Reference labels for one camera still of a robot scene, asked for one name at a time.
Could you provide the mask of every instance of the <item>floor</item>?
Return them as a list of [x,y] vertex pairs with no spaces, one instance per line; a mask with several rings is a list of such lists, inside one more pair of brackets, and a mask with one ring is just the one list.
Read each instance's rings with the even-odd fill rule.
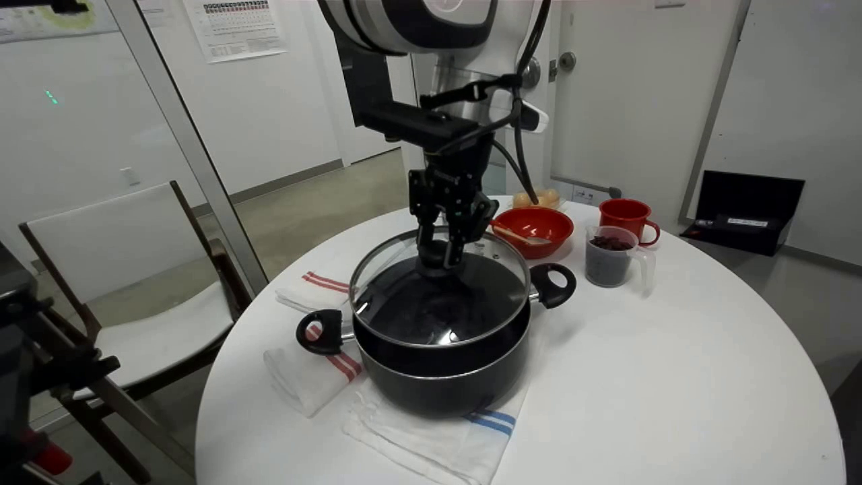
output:
[[[401,170],[401,152],[391,150],[347,170],[327,166],[323,172],[298,175],[277,185],[266,185],[257,193],[236,195],[236,213],[248,229],[253,248],[266,268],[277,275],[297,256],[317,244],[320,240],[366,221],[372,214],[397,209],[407,203],[407,182]],[[200,214],[208,233],[219,233],[211,214]],[[154,309],[183,300],[216,275],[208,263],[189,263],[158,279],[139,283],[125,294],[115,294],[95,303],[95,311],[104,322],[139,318]],[[59,296],[56,283],[49,275],[41,275],[41,294],[55,296],[55,307],[68,314],[73,322],[80,319],[73,314],[69,303]],[[200,393],[204,384],[208,369],[161,388],[145,399],[145,410],[161,419],[180,443],[193,450],[193,426]],[[129,482],[129,477],[102,451],[99,443],[75,422],[68,419],[52,396],[32,399],[32,422],[34,427],[49,427],[49,437],[73,451],[73,466],[59,477],[61,482],[80,482],[91,472],[99,472],[104,482]],[[108,416],[108,426],[129,443],[129,450],[147,466],[154,482],[183,485],[191,477],[183,477],[158,450],[154,450],[137,431],[125,419]]]

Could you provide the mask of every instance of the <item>red cup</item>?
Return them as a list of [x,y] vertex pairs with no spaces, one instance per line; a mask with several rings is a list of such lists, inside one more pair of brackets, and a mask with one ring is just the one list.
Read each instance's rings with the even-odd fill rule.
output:
[[601,226],[622,226],[638,233],[642,244],[655,244],[663,237],[663,229],[650,221],[650,203],[638,198],[607,198],[597,203]]

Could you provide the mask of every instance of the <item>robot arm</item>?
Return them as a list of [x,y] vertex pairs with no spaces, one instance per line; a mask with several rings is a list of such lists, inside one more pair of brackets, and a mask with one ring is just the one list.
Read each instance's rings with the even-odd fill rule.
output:
[[[320,0],[336,31],[352,119],[426,150],[409,172],[409,213],[428,268],[453,268],[496,213],[482,193],[494,131],[522,119],[521,75],[539,43],[550,0]],[[386,55],[437,54],[451,75],[420,105],[397,101]],[[488,96],[511,92],[511,113],[490,121]],[[434,240],[445,213],[451,237]]]

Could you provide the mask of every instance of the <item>chair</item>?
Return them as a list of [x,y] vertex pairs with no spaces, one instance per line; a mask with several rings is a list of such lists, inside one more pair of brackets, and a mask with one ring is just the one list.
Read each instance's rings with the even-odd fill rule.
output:
[[[110,380],[131,399],[211,364],[251,300],[239,272],[224,248],[204,237],[177,182],[24,221],[22,233],[80,314],[84,342],[118,357],[121,365]],[[211,257],[219,279],[191,298],[115,325],[102,325],[95,314],[91,300],[200,257]],[[80,411],[79,419],[91,419],[80,401],[95,401],[88,388],[61,399],[73,415]],[[95,439],[118,463],[127,457],[125,450],[110,450],[115,439],[96,432]]]

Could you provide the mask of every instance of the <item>round white table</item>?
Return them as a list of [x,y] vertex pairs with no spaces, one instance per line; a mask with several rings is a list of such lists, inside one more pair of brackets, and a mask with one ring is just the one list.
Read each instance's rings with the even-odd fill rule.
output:
[[[844,447],[825,384],[786,322],[733,272],[663,233],[655,291],[596,288],[584,229],[561,257],[573,298],[537,329],[548,338],[496,485],[844,485]],[[261,352],[292,337],[277,288],[304,272],[347,279],[407,209],[359,224],[279,272],[236,319],[204,384],[196,422],[201,485],[409,485],[422,477],[343,431],[347,401],[298,415],[266,383]]]

